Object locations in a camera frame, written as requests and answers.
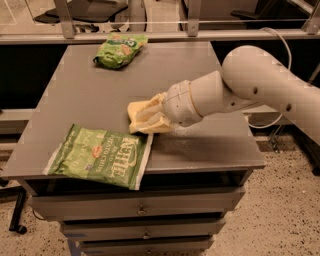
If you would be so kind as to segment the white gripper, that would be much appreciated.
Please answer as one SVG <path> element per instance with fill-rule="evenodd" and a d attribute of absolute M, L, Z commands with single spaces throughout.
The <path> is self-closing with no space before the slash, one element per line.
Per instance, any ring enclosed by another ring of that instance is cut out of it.
<path fill-rule="evenodd" d="M 189 127 L 200 122 L 203 117 L 194 107 L 191 82 L 184 80 L 172 85 L 167 92 L 157 94 L 144 102 L 137 112 L 137 119 L 137 132 L 153 134 L 172 131 L 172 123 Z"/>

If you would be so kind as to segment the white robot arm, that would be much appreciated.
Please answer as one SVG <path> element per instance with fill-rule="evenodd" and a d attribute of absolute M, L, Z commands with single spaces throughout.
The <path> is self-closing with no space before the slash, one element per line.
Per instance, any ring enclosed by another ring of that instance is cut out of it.
<path fill-rule="evenodd" d="M 158 121 L 191 126 L 204 117 L 266 105 L 320 144 L 320 89 L 294 75 L 255 46 L 233 49 L 221 71 L 172 85 L 135 115 L 137 130 L 152 133 Z"/>

